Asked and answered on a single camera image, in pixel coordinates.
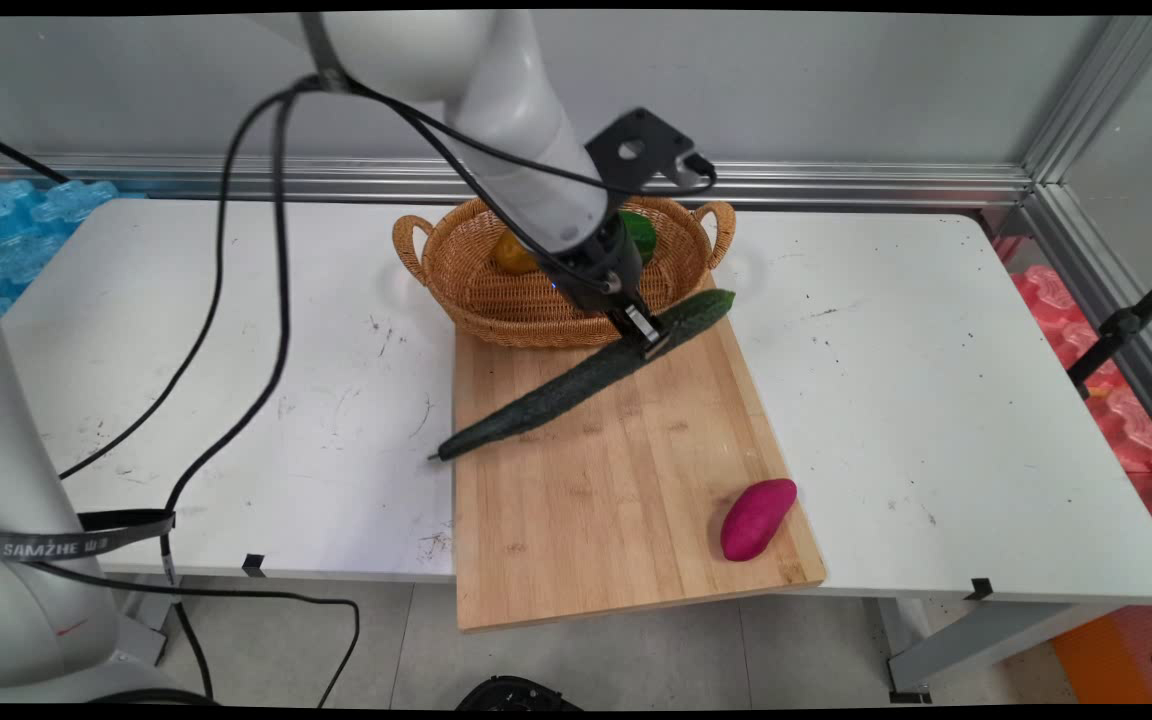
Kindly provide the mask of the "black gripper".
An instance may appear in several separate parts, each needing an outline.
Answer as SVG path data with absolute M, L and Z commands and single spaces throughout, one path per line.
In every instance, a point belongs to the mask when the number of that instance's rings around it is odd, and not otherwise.
M 649 313 L 641 295 L 643 260 L 620 214 L 611 214 L 598 232 L 573 249 L 540 259 L 550 282 L 582 314 L 608 313 L 623 340 L 639 347 L 650 363 L 669 343 L 669 324 Z

